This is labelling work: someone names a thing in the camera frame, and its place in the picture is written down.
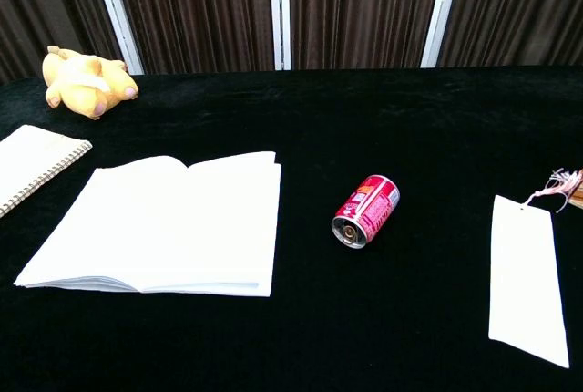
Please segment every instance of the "yellow plush toy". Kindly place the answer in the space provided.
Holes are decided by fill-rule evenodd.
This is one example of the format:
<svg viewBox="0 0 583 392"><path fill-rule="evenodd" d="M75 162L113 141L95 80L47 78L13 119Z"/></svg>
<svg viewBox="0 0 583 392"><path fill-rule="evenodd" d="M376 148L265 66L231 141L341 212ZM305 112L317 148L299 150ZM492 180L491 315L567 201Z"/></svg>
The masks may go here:
<svg viewBox="0 0 583 392"><path fill-rule="evenodd" d="M43 60L46 102L56 108L62 100L72 111L99 119L120 101L138 96L138 86L126 71L123 61L49 46Z"/></svg>

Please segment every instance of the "black tablecloth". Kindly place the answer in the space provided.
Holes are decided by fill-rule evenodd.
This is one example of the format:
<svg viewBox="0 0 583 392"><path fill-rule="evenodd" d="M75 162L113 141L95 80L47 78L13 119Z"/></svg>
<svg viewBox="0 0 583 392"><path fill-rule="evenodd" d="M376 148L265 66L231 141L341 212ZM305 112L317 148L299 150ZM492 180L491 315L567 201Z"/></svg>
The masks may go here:
<svg viewBox="0 0 583 392"><path fill-rule="evenodd" d="M49 110L39 79L0 88L0 137L28 123L94 145L0 219L2 390L583 390L582 210L553 216L571 368L487 336L494 196L583 167L582 68L136 80L99 121ZM255 150L282 165L271 297L13 286L94 168ZM402 199L351 250L330 222L374 173Z"/></svg>

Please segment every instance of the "soda can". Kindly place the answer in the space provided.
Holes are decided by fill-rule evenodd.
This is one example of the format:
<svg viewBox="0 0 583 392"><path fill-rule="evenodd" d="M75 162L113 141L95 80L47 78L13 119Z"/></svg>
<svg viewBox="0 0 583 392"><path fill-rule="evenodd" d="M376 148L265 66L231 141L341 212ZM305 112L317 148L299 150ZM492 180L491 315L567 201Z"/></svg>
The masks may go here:
<svg viewBox="0 0 583 392"><path fill-rule="evenodd" d="M332 232L346 246L361 249L379 232L401 193L394 182L372 175L351 194L332 219Z"/></svg>

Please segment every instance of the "curtain fold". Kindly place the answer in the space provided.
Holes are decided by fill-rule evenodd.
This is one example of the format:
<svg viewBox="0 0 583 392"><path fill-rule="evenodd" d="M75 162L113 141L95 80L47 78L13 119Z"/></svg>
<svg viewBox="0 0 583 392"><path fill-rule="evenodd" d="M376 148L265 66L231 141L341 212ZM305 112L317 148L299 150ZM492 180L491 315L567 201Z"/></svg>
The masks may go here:
<svg viewBox="0 0 583 392"><path fill-rule="evenodd" d="M273 70L271 0L124 0L147 73Z"/></svg>
<svg viewBox="0 0 583 392"><path fill-rule="evenodd" d="M419 67L435 0L291 0L292 68Z"/></svg>
<svg viewBox="0 0 583 392"><path fill-rule="evenodd" d="M121 59L103 0L0 0L0 82L40 77L46 47Z"/></svg>
<svg viewBox="0 0 583 392"><path fill-rule="evenodd" d="M439 67L583 64L583 0L453 0Z"/></svg>

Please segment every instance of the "white book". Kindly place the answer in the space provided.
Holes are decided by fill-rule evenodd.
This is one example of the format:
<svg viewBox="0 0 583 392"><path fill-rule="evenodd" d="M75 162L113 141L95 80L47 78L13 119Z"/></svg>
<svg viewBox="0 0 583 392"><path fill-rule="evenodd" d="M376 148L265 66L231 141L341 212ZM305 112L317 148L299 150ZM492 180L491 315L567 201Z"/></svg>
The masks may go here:
<svg viewBox="0 0 583 392"><path fill-rule="evenodd" d="M90 149L87 140L30 125L0 141L0 218Z"/></svg>
<svg viewBox="0 0 583 392"><path fill-rule="evenodd" d="M273 152L97 169L15 281L110 292L269 296L281 166Z"/></svg>

